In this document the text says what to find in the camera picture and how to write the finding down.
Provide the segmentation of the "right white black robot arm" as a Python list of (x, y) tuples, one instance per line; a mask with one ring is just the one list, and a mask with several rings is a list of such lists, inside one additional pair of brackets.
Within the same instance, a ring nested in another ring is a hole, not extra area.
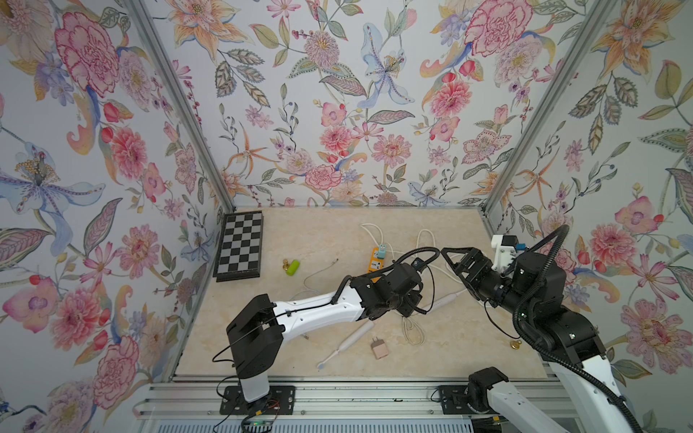
[(516, 335), (559, 378), (585, 431), (642, 431), (597, 328), (562, 304), (566, 272), (555, 262), (556, 250), (498, 245), (494, 260), (472, 247), (444, 248), (441, 255), (475, 299), (511, 313)]

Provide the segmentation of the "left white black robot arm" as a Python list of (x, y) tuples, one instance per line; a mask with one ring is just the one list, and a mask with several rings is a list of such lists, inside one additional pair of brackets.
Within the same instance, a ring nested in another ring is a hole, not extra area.
[(226, 328), (245, 402), (269, 396), (268, 371), (283, 344), (341, 323), (376, 321), (396, 311), (404, 317), (422, 300), (424, 261), (395, 262), (383, 270), (346, 276), (335, 292), (298, 301), (273, 302), (267, 294), (249, 301)]

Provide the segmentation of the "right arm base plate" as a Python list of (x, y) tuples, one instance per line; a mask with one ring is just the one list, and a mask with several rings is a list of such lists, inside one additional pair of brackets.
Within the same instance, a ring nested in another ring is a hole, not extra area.
[(501, 384), (441, 385), (431, 400), (440, 404), (444, 415), (506, 416), (517, 410), (519, 403), (504, 390)]

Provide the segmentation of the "teal USB charger plug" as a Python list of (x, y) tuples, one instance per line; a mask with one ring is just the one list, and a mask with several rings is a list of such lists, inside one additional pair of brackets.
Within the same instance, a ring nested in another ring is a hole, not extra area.
[(384, 260), (387, 255), (387, 247), (385, 244), (381, 244), (378, 246), (377, 253), (376, 253), (376, 258), (379, 260)]

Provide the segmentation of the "pink USB charger plug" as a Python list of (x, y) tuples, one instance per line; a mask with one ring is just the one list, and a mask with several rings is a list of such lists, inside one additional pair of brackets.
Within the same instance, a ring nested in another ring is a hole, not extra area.
[(375, 338), (371, 343), (371, 349), (375, 359), (383, 359), (389, 355), (389, 349), (386, 342), (380, 338)]

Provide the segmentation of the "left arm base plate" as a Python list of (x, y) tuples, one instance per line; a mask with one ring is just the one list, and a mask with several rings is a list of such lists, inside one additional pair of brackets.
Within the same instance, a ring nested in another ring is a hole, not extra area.
[(296, 402), (295, 386), (271, 386), (270, 393), (247, 402), (240, 386), (227, 386), (222, 394), (220, 415), (292, 415)]

